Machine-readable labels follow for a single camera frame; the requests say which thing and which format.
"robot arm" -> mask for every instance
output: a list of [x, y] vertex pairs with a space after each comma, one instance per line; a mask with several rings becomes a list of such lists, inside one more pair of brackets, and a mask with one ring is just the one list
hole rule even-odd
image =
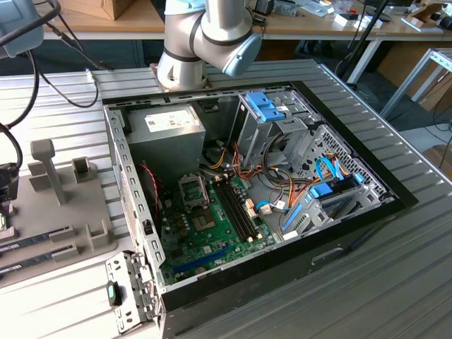
[[167, 0], [165, 15], [165, 51], [157, 77], [170, 90], [202, 88], [204, 61], [239, 76], [261, 48], [244, 0]]

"metal bracket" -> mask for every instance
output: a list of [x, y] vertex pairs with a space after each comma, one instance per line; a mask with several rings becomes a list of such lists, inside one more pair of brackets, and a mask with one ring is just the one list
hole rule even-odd
[[113, 306], [113, 299], [120, 299], [114, 310], [120, 334], [132, 331], [159, 315], [155, 311], [159, 309], [158, 300], [151, 297], [153, 277], [142, 254], [120, 252], [105, 261], [105, 267], [110, 305]]

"ram slot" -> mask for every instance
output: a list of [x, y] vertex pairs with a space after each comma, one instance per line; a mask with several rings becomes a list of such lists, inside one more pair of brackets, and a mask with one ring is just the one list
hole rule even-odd
[[245, 242], [250, 237], [254, 238], [257, 235], [257, 231], [234, 195], [232, 187], [228, 183], [221, 182], [214, 184], [213, 188], [240, 241]]

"aluminum table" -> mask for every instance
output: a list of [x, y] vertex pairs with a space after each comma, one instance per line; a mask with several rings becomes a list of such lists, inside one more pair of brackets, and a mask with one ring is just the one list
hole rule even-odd
[[[264, 80], [304, 81], [420, 202], [349, 256], [180, 338], [448, 338], [452, 331], [450, 180], [332, 72], [312, 60], [255, 63], [238, 78], [213, 68], [208, 71], [215, 87]], [[95, 74], [103, 98], [158, 92], [147, 69]], [[84, 73], [49, 77], [75, 100], [89, 102], [93, 97]], [[31, 87], [31, 76], [0, 78], [2, 121], [21, 112]], [[42, 86], [36, 107], [13, 130], [24, 148], [24, 172], [32, 161], [29, 142], [39, 138], [53, 139], [57, 166], [82, 155], [97, 165], [119, 247], [110, 254], [1, 289], [2, 337], [118, 337], [105, 291], [103, 261], [130, 249], [131, 243], [103, 119], [100, 102], [90, 109], [78, 109]], [[128, 335], [156, 337], [153, 324]]]

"open computer tower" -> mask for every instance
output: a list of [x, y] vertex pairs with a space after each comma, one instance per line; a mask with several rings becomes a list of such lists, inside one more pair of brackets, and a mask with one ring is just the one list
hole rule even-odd
[[104, 102], [134, 252], [120, 333], [172, 338], [356, 249], [415, 197], [302, 82]]

